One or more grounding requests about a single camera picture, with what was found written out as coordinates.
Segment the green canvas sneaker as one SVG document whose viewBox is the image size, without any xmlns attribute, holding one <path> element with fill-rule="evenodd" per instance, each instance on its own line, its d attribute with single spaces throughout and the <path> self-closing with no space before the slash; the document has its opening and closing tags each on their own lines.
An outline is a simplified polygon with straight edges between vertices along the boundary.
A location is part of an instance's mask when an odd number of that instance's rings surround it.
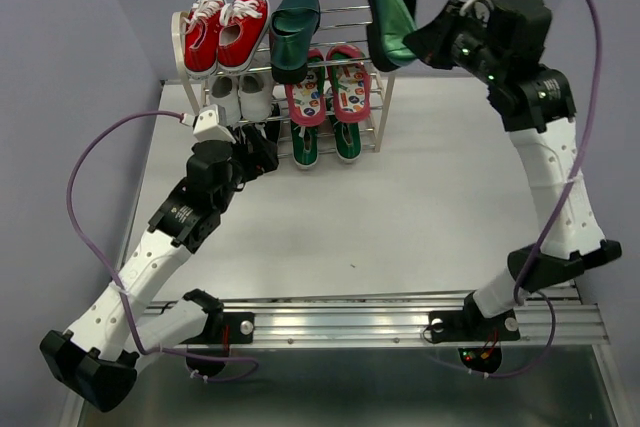
<svg viewBox="0 0 640 427">
<path fill-rule="evenodd" d="M 329 121 L 333 130 L 336 153 L 344 163 L 355 162 L 362 151 L 360 129 L 357 123 L 344 123 L 335 116 L 330 116 Z"/>
<path fill-rule="evenodd" d="M 291 121 L 291 141 L 296 166 L 302 170 L 312 168 L 318 161 L 318 128 L 305 127 Z"/>
</svg>

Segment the pink kids sandal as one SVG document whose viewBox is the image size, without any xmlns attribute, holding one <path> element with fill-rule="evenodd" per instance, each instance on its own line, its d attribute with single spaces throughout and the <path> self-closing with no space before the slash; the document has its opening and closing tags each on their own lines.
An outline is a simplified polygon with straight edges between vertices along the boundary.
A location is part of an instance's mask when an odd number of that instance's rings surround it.
<svg viewBox="0 0 640 427">
<path fill-rule="evenodd" d="M 326 68 L 322 63 L 324 56 L 319 49 L 312 49 L 307 56 L 308 66 L 300 83 L 285 86 L 288 113 L 297 125 L 312 128 L 318 127 L 326 117 L 326 100 L 324 86 Z"/>
<path fill-rule="evenodd" d="M 362 61 L 364 53 L 353 45 L 337 45 L 327 53 L 327 73 L 332 91 L 332 110 L 338 121 L 356 124 L 371 112 L 371 75 Z"/>
</svg>

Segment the green metallic loafer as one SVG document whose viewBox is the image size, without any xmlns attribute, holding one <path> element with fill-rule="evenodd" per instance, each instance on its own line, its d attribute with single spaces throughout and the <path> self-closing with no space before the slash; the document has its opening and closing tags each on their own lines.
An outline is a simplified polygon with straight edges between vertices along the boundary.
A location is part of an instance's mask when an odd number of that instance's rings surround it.
<svg viewBox="0 0 640 427">
<path fill-rule="evenodd" d="M 271 14 L 270 65 L 277 83 L 291 85 L 304 80 L 308 51 L 320 19 L 319 0 L 282 0 Z"/>
<path fill-rule="evenodd" d="M 392 72 L 411 64 L 415 55 L 404 38 L 416 30 L 417 0 L 367 0 L 371 23 L 366 27 L 369 56 L 381 72 Z"/>
</svg>

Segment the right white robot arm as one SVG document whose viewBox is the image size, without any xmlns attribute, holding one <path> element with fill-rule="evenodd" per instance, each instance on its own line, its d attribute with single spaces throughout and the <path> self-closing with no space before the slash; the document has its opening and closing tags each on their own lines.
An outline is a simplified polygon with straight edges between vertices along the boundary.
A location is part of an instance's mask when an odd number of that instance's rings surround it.
<svg viewBox="0 0 640 427">
<path fill-rule="evenodd" d="M 506 268 L 469 294 L 443 327 L 482 337 L 525 296 L 619 259 L 599 227 L 579 165 L 576 107 L 567 77 L 541 63 L 552 12 L 543 0 L 448 0 L 405 45 L 426 65 L 460 67 L 483 82 L 487 100 L 522 162 L 540 234 Z"/>
</svg>

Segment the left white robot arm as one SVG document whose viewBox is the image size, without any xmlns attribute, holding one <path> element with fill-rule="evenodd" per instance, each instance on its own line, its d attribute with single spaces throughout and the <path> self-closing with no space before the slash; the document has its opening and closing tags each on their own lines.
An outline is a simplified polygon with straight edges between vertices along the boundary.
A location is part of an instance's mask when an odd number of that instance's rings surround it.
<svg viewBox="0 0 640 427">
<path fill-rule="evenodd" d="M 220 226 L 246 183 L 277 169 L 275 139 L 253 125 L 237 143 L 198 142 L 186 174 L 148 222 L 129 259 L 91 307 L 64 331 L 49 331 L 40 351 L 52 375 L 101 412 L 117 407 L 160 355 L 184 358 L 191 376 L 222 382 L 237 362 L 232 345 L 253 340 L 255 315 L 227 313 L 218 298 L 185 293 L 168 312 L 136 323 L 160 288 Z"/>
</svg>

